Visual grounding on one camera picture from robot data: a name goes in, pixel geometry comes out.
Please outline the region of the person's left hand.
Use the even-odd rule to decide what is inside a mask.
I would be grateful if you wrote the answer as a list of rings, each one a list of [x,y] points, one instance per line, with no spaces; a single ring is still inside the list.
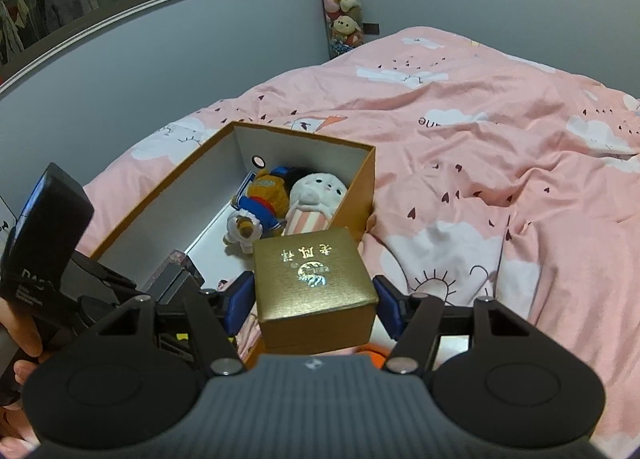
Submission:
[[[1,326],[13,342],[30,358],[42,354],[41,338],[32,316],[21,305],[1,300]],[[24,385],[38,365],[28,359],[20,359],[13,365],[11,375]],[[19,403],[1,407],[1,457],[26,458],[39,445],[32,425]]]

